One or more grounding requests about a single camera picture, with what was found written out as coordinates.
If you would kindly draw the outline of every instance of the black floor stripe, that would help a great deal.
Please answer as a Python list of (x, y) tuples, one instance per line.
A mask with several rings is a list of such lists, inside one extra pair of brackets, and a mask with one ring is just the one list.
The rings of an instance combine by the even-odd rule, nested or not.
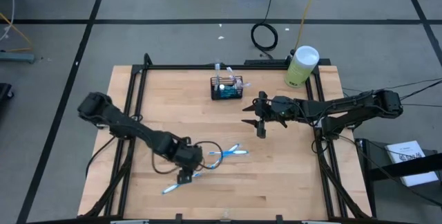
[[(262, 19), (96, 19), (94, 24), (256, 24)], [(268, 24), (300, 24), (301, 19), (267, 19)], [(429, 24), (442, 24), (442, 19), (428, 20)], [(88, 19), (15, 19), (15, 24), (88, 24)], [(305, 24), (336, 25), (416, 25), (421, 19), (306, 19)]]
[(411, 0), (414, 6), (414, 9), (417, 12), (417, 15), (419, 16), (419, 19), (423, 22), (423, 28), (425, 32), (427, 33), (428, 39), (430, 40), (431, 46), (433, 47), (434, 52), (436, 53), (437, 59), (439, 60), (439, 63), (442, 65), (442, 50), (441, 46), (439, 45), (439, 41), (434, 36), (433, 30), (431, 29), (430, 22), (435, 21), (431, 20), (428, 21), (425, 17), (425, 14), (423, 13), (421, 4), (419, 4), (418, 0)]
[[(257, 24), (262, 19), (97, 19), (95, 24)], [(267, 19), (268, 24), (300, 24), (301, 19)], [(418, 19), (306, 19), (305, 24), (414, 25)]]
[(37, 164), (37, 168), (35, 169), (34, 176), (32, 177), (32, 181), (30, 183), (28, 193), (26, 194), (25, 201), (21, 206), (21, 210), (19, 213), (19, 217), (17, 219), (17, 224), (26, 223), (29, 217), (29, 213), (34, 203), (35, 195), (37, 194), (38, 187), (41, 182), (41, 178), (43, 177), (44, 169), (46, 164), (48, 163), (49, 155), (52, 150), (52, 146), (54, 145), (55, 137), (58, 132), (58, 128), (60, 126), (61, 119), (63, 118), (64, 110), (66, 108), (66, 104), (68, 103), (68, 98), (70, 92), (72, 91), (72, 87), (75, 81), (75, 76), (77, 75), (77, 71), (79, 65), (81, 63), (81, 59), (84, 54), (84, 50), (86, 49), (86, 45), (89, 40), (90, 32), (93, 27), (93, 21), (97, 16), (98, 9), (102, 0), (95, 0), (92, 12), (89, 17), (88, 25), (83, 34), (83, 38), (81, 39), (77, 54), (75, 55), (75, 59), (72, 65), (72, 68), (69, 72), (69, 77), (64, 87), (63, 94), (60, 99), (60, 103), (57, 107), (57, 112), (55, 113), (54, 120), (52, 121), (52, 125), (49, 130), (48, 137), (46, 138), (46, 142), (43, 147), (43, 151), (41, 152), (39, 162)]
[[(7, 24), (0, 19), (0, 24)], [(89, 24), (89, 19), (14, 19), (14, 24)]]

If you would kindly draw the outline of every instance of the black equipment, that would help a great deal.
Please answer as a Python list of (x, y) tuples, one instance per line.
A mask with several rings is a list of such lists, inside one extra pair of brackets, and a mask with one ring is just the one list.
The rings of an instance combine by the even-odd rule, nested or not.
[[(252, 124), (259, 138), (266, 136), (265, 122), (278, 121), (287, 128), (286, 121), (297, 121), (317, 127), (322, 131), (322, 136), (335, 140), (345, 127), (355, 129), (363, 121), (375, 117), (393, 119), (403, 112), (399, 95), (383, 89), (326, 102), (291, 99), (285, 96), (275, 96), (270, 100), (263, 91), (259, 92), (258, 96), (253, 100), (253, 105), (243, 111), (255, 111), (260, 120), (242, 121)], [(347, 114), (340, 117), (328, 116), (344, 112)]]
[(152, 152), (181, 167), (177, 183), (192, 181), (193, 172), (201, 165), (202, 149), (191, 145), (189, 137), (180, 138), (170, 132), (154, 131), (133, 118), (124, 115), (103, 93), (89, 93), (78, 107), (79, 117), (95, 126), (107, 125), (117, 138), (143, 139)]

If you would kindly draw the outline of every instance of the small basket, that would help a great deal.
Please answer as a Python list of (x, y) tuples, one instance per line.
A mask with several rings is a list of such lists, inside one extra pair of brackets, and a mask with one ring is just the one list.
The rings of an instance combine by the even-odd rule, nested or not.
[[(235, 76), (235, 78), (242, 81), (242, 76)], [(224, 90), (220, 89), (220, 85), (224, 85)], [(242, 98), (242, 88), (235, 88), (235, 82), (228, 77), (219, 77), (218, 85), (216, 82), (216, 77), (210, 78), (210, 92), (212, 100), (229, 100)]]

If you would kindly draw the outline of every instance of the floor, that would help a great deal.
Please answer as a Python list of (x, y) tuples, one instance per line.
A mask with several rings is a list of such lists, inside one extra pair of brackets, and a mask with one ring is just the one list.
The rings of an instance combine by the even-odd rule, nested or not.
[[(268, 1), (16, 0), (16, 26), (32, 40), (37, 61), (0, 64), (0, 82), (11, 83), (16, 93), (0, 119), (3, 222), (17, 222), (23, 203), (30, 211), (21, 221), (27, 213), (28, 222), (76, 216), (97, 133), (77, 117), (76, 108), (88, 92), (106, 92), (114, 65), (139, 64), (145, 52), (154, 64), (264, 59), (251, 43), (250, 29), (265, 16)], [(10, 2), (0, 0), (6, 16)], [(276, 59), (294, 46), (306, 3), (272, 1), (268, 18), (279, 33), (271, 52)], [(344, 87), (368, 90), (442, 77), (441, 0), (313, 0), (307, 18), (300, 43), (330, 58)], [(256, 32), (263, 45), (272, 42), (269, 35)], [(12, 31), (0, 42), (4, 50), (25, 46)], [(404, 95), (422, 87), (396, 91)], [(442, 87), (434, 87), (406, 101), (440, 104), (441, 96)], [(355, 136), (386, 143), (418, 140), (423, 148), (442, 151), (441, 111), (405, 106), (400, 118), (367, 121)], [(31, 206), (25, 197), (41, 156), (48, 162)], [(435, 223), (442, 216), (438, 207), (384, 193), (376, 195), (380, 219)]]

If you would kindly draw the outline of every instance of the white paper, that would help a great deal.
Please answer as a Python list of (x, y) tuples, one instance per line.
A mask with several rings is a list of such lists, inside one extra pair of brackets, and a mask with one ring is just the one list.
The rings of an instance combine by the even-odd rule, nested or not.
[[(425, 154), (423, 153), (419, 143), (417, 141), (403, 142), (400, 144), (390, 144), (385, 147), (389, 151), (394, 151), (397, 153), (388, 152), (388, 156), (392, 160), (393, 163), (405, 162), (411, 160), (413, 158), (424, 158)], [(402, 183), (407, 186), (415, 186), (423, 183), (433, 182), (438, 180), (436, 173), (434, 171), (427, 172), (424, 174), (412, 175), (412, 176), (403, 176), (401, 177)]]

